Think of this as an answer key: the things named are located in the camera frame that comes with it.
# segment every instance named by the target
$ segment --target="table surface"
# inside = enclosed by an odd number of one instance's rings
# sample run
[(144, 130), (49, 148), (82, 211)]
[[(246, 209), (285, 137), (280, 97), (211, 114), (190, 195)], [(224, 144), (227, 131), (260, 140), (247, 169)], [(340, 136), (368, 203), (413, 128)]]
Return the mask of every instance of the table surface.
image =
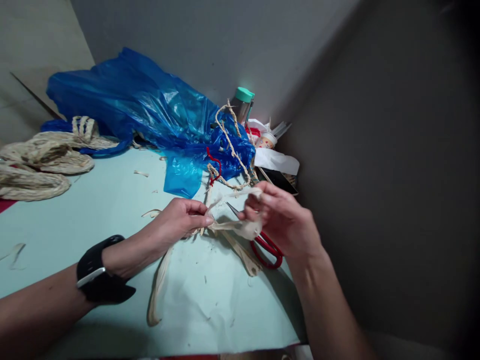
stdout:
[[(163, 209), (175, 197), (163, 192), (167, 164), (159, 157), (149, 150), (132, 149), (96, 159), (91, 172), (70, 178), (72, 186), (63, 195), (17, 202), (1, 213), (0, 255), (18, 243), (26, 246), (17, 261), (17, 267), (25, 269), (10, 270), (11, 256), (0, 261), (0, 297), (76, 263), (88, 248), (109, 236), (128, 237), (151, 221), (141, 215)], [(135, 170), (149, 177), (134, 174)], [(212, 199), (217, 192), (231, 190), (215, 183)], [(194, 199), (204, 201), (203, 185)], [(245, 197), (228, 201), (242, 209)], [(235, 218), (224, 202), (214, 210), (217, 219)], [(240, 242), (250, 250), (246, 240)], [(264, 269), (249, 277), (221, 235), (197, 235), (174, 246), (157, 304), (162, 321), (148, 327), (147, 308), (158, 264), (128, 283), (137, 289), (131, 299), (91, 311), (46, 358), (236, 353), (306, 340), (302, 308), (286, 263), (279, 270)]]

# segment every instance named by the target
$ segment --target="green bottle cap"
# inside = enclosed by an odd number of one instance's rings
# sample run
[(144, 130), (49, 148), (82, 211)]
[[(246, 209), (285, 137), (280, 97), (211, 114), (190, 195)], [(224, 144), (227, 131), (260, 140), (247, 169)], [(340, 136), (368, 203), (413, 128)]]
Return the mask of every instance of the green bottle cap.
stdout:
[(255, 94), (244, 87), (237, 87), (235, 97), (244, 103), (250, 103)]

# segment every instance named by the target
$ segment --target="scissors blade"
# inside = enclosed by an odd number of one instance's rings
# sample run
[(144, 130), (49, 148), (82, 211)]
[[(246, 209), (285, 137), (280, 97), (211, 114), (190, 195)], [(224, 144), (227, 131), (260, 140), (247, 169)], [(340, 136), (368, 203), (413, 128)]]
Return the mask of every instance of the scissors blade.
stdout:
[(230, 205), (230, 203), (227, 201), (226, 203), (228, 205), (228, 207), (230, 208), (230, 210), (233, 211), (233, 213), (235, 214), (235, 216), (238, 218), (239, 217), (239, 212), (236, 208), (234, 208), (232, 205)]

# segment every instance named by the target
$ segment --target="black smartwatch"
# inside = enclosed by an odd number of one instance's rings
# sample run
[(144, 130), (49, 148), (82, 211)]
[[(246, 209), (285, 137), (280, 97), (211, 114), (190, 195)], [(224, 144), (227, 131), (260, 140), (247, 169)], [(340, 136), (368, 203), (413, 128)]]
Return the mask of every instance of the black smartwatch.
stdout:
[(114, 235), (91, 247), (76, 266), (76, 287), (83, 291), (87, 300), (94, 303), (120, 304), (135, 294), (134, 287), (126, 285), (130, 279), (109, 274), (102, 261), (103, 249), (125, 240)]

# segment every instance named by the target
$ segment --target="white tissue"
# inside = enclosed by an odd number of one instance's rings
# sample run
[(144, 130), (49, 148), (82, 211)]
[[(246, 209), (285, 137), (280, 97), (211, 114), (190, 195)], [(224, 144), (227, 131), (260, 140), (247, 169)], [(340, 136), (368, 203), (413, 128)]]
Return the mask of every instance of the white tissue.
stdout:
[(299, 161), (281, 152), (258, 147), (255, 154), (255, 166), (270, 170), (277, 170), (281, 173), (297, 175), (299, 172)]

